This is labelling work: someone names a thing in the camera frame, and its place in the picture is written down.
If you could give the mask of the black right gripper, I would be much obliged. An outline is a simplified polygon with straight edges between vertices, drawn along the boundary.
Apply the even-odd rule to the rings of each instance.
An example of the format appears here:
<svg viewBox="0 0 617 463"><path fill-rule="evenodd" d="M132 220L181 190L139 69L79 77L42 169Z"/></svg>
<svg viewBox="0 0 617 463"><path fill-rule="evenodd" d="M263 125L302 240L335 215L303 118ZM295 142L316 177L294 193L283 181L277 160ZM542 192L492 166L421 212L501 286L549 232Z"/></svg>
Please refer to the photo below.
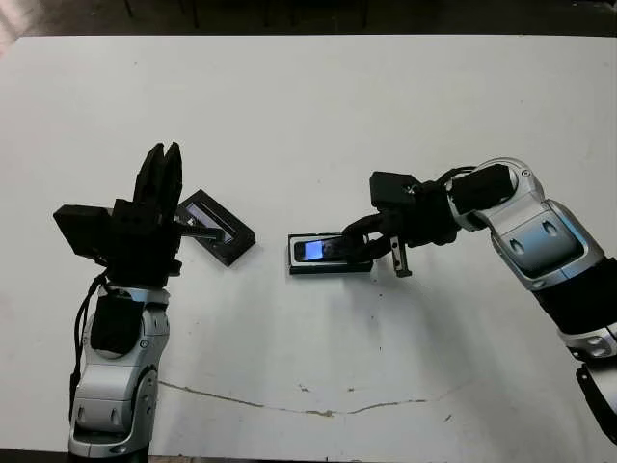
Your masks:
<svg viewBox="0 0 617 463"><path fill-rule="evenodd" d="M449 209L443 184L405 181L380 192L377 209L343 229L346 238L365 242L353 252L353 261L379 259L391 251L395 275L410 277L406 246L442 246L454 241L459 230ZM372 233L379 237L371 240Z"/></svg>

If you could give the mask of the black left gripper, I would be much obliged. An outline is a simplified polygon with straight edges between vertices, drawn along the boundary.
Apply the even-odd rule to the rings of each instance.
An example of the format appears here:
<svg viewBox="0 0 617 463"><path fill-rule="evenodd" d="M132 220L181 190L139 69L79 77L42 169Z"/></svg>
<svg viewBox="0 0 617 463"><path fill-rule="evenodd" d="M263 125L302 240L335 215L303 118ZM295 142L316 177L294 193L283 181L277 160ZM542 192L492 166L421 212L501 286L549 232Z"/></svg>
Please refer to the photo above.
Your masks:
<svg viewBox="0 0 617 463"><path fill-rule="evenodd" d="M104 258L112 284L162 288L180 273L176 254L182 237L223 240L223 230L191 225L176 216L181 190L179 144L172 142L165 155L164 145L156 144L136 177L132 202L117 199L112 210Z"/></svg>

